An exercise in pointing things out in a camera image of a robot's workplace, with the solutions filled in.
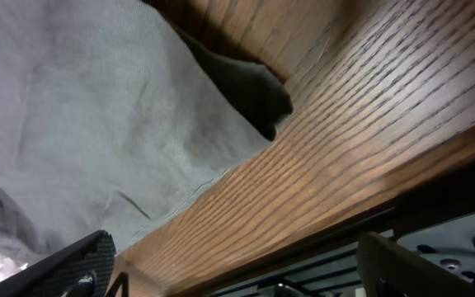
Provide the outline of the grey shorts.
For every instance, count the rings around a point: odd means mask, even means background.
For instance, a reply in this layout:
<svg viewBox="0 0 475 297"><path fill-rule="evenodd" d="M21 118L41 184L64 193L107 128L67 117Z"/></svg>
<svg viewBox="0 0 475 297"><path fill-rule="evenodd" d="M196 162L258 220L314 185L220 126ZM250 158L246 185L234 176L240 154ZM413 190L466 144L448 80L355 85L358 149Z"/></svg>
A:
<svg viewBox="0 0 475 297"><path fill-rule="evenodd" d="M265 66L140 1L0 1L0 253L97 230L124 251L267 149L291 114Z"/></svg>

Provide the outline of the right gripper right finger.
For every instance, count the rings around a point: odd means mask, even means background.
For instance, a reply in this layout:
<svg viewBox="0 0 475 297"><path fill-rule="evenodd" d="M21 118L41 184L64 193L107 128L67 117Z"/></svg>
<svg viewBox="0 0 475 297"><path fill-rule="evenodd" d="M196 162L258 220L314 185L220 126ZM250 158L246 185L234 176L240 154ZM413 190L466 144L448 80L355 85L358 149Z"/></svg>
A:
<svg viewBox="0 0 475 297"><path fill-rule="evenodd" d="M475 285L375 232L360 236L356 258L367 297L475 297Z"/></svg>

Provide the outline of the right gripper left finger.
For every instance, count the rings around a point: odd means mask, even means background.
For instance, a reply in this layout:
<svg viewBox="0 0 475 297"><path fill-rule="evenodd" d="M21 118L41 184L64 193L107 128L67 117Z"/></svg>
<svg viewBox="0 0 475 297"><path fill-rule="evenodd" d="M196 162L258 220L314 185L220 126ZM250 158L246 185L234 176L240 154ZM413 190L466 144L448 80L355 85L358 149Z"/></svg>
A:
<svg viewBox="0 0 475 297"><path fill-rule="evenodd" d="M115 244L96 231L0 282L0 297L103 297L114 270Z"/></svg>

